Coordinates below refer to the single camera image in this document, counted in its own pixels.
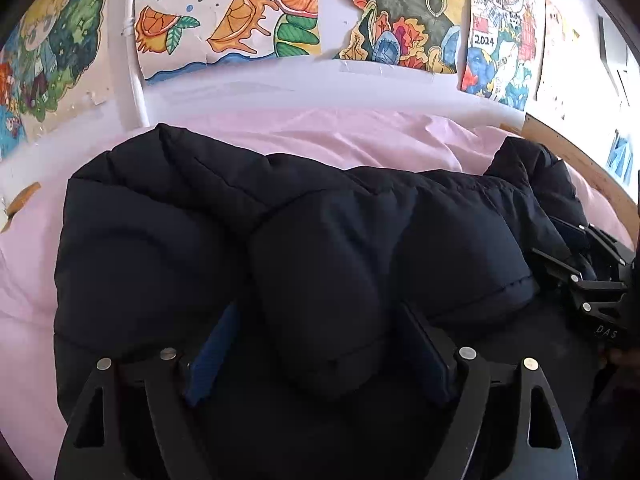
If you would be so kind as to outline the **dark navy puffer jacket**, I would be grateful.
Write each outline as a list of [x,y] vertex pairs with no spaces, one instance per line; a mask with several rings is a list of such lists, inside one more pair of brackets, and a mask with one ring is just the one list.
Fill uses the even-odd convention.
[[209,479],[425,479],[449,416],[402,306],[458,347],[533,358],[578,477],[599,477],[597,349],[533,264],[572,260],[551,219],[584,224],[565,165],[504,140],[484,174],[339,170],[159,125],[68,181],[55,268],[58,407],[68,426],[99,359],[238,329],[193,439]]

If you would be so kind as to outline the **2024 dragon drawing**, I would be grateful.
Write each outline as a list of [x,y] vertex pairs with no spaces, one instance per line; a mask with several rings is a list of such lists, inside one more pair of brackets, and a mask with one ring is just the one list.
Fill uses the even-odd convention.
[[533,99],[544,40],[544,0],[471,0],[460,89],[522,112]]

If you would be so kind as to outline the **pink bed sheet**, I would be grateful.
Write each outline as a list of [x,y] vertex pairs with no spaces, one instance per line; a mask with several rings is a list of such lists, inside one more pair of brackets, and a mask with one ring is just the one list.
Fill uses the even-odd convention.
[[377,112],[95,125],[1,188],[1,471],[634,479],[639,258],[573,169]]

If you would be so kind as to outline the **red-haired mermaid drawing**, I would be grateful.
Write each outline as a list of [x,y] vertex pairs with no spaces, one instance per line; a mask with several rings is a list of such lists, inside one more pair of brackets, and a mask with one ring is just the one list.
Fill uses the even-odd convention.
[[18,102],[15,52],[7,48],[1,51],[1,159],[26,139],[26,133]]

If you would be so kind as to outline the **grey whale flowers drawing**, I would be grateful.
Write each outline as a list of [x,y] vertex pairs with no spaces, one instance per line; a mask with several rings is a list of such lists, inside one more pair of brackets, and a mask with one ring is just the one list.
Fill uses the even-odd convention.
[[465,1],[352,0],[361,15],[336,57],[454,74]]

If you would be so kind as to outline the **blonde anime girl drawing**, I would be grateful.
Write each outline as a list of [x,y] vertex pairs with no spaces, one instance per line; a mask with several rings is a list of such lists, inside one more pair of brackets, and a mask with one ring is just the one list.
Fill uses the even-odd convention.
[[3,48],[15,52],[25,140],[111,99],[106,18],[106,0],[35,0],[18,22]]

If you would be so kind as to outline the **orange slices drink drawing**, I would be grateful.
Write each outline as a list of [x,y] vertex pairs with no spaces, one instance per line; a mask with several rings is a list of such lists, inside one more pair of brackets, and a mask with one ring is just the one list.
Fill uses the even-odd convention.
[[224,63],[316,56],[319,0],[134,0],[146,81]]

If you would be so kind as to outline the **wooden bed frame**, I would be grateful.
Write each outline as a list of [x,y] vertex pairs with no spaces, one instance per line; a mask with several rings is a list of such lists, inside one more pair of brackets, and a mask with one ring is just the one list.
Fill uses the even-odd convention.
[[[356,166],[482,174],[506,136],[544,144],[570,168],[587,219],[634,245],[639,229],[633,198],[575,145],[533,117],[523,128],[481,120],[463,127],[445,117],[348,108],[248,110],[182,121],[184,128],[262,154],[286,153],[346,169]],[[1,164],[1,200],[9,203],[29,185],[63,180],[97,154],[135,135],[106,122],[74,119],[32,144],[24,143]]]

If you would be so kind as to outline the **white wall pipe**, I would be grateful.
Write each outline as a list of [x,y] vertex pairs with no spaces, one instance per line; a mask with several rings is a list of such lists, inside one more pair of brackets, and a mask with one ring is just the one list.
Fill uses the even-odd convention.
[[134,41],[134,0],[106,0],[107,54],[117,116],[126,131],[149,122]]

